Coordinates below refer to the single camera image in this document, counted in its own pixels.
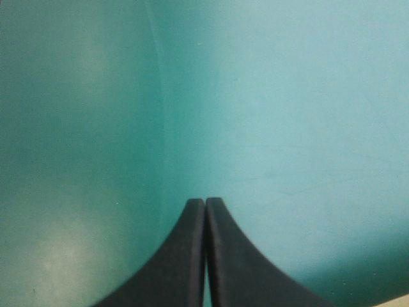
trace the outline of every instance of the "teal surface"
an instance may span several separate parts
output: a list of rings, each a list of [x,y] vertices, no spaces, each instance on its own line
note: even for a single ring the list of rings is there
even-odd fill
[[[342,306],[409,292],[407,1],[0,4],[0,305],[87,306],[221,196]]]

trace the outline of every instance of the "black curved object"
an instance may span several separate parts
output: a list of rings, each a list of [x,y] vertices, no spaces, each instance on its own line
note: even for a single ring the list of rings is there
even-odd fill
[[[250,242],[221,198],[206,201],[213,307],[331,307],[281,272]]]
[[[200,307],[203,302],[205,205],[189,200],[171,234],[124,285],[95,307]]]

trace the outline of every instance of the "black rubber piece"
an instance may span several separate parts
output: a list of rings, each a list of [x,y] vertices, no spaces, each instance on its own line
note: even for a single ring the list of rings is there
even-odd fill
[[[200,307],[205,273],[205,205],[189,200],[150,260],[95,307]]]
[[[206,201],[206,237],[213,307],[333,306],[269,262],[220,198]]]

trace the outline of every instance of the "teal plastic surface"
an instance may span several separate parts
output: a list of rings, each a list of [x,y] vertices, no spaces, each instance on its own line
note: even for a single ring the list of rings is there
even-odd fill
[[[221,196],[342,306],[409,292],[406,1],[0,4],[0,305],[88,306]]]

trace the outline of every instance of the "black plastic edge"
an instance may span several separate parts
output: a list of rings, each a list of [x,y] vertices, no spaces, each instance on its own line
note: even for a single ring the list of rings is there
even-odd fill
[[[205,205],[189,200],[150,260],[94,307],[200,307],[205,273]]]
[[[206,201],[206,241],[213,307],[333,307],[269,262],[221,198]]]

